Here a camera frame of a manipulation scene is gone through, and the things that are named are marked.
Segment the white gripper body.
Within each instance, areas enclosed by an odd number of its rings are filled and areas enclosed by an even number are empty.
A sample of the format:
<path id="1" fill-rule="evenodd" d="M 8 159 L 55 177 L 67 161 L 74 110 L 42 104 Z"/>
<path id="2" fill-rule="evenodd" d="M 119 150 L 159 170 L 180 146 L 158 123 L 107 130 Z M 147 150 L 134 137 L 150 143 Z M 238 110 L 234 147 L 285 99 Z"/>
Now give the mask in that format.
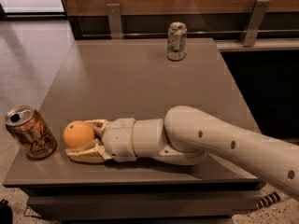
<path id="1" fill-rule="evenodd" d="M 116 119 L 105 129 L 102 143 L 106 152 L 117 162 L 135 161 L 132 144 L 135 119 Z"/>

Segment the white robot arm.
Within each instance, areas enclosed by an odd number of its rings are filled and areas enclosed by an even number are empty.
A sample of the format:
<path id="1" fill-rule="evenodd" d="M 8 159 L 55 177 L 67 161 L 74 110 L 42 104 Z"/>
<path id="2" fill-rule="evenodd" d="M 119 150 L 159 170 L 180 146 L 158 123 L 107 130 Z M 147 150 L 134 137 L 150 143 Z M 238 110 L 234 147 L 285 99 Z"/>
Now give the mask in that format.
<path id="1" fill-rule="evenodd" d="M 151 158 L 195 165 L 209 153 L 299 200 L 299 146 L 193 107 L 175 106 L 162 119 L 76 120 L 64 128 L 63 139 L 68 158 L 85 163 Z"/>

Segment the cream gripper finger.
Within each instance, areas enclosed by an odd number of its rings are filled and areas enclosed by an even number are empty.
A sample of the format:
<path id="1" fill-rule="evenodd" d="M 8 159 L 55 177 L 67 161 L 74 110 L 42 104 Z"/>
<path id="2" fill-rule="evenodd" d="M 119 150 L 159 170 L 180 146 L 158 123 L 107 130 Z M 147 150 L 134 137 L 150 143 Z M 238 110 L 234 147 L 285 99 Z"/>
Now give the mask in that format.
<path id="1" fill-rule="evenodd" d="M 85 120 L 85 123 L 89 124 L 92 127 L 95 135 L 98 138 L 102 138 L 104 136 L 105 129 L 109 124 L 109 121 L 106 119 L 90 119 Z"/>
<path id="2" fill-rule="evenodd" d="M 65 153 L 71 161 L 82 163 L 103 163 L 112 159 L 97 138 L 82 147 L 67 148 Z"/>

